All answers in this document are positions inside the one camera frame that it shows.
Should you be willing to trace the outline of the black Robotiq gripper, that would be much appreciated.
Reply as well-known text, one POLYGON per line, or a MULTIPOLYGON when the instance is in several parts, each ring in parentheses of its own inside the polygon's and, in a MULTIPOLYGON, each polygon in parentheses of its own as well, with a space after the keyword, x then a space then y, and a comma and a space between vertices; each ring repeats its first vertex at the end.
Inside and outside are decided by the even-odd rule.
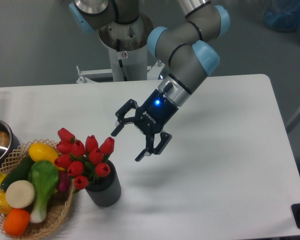
POLYGON ((152 154, 160 155, 172 139, 170 133, 161 130, 177 110, 177 106, 155 89, 140 107, 135 100, 129 99, 115 113, 117 121, 115 129, 110 135, 116 137, 125 125, 134 124, 145 135, 145 148, 135 158, 135 161, 140 162, 144 157, 152 154), (125 117, 130 110, 135 110, 135 115, 125 117), (155 134, 158 133, 160 141, 155 146, 155 134))

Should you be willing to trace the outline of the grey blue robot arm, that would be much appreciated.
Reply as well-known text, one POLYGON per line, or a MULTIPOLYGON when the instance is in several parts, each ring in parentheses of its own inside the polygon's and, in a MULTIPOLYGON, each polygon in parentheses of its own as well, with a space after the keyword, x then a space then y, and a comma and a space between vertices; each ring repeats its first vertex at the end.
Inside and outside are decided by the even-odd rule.
POLYGON ((154 27, 140 12, 137 0, 74 0, 69 10, 80 28, 98 32, 107 47, 115 82, 145 80, 147 56, 152 54, 168 68, 157 89, 138 105, 133 99, 117 112, 112 136, 134 124, 145 135, 145 148, 136 157, 159 155, 171 140, 164 125, 220 63, 208 41, 223 35, 230 16, 208 0, 181 0, 186 19, 174 28, 154 27))

